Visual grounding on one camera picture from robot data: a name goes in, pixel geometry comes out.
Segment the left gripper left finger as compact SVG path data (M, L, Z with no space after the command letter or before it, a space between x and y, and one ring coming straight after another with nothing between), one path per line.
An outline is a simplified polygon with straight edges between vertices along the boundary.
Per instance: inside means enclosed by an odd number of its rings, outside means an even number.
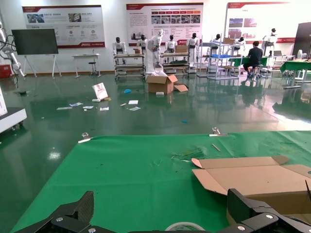
M75 202L62 204L47 218L23 228L23 233L108 233L90 224L94 215L94 192L87 191Z

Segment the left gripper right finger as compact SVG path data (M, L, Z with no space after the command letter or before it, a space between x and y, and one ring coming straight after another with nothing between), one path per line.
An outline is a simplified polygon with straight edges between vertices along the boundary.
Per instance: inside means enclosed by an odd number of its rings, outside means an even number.
M235 222L221 233L309 233L311 225L295 217L287 217L269 204L252 200L232 188L227 193L227 215Z

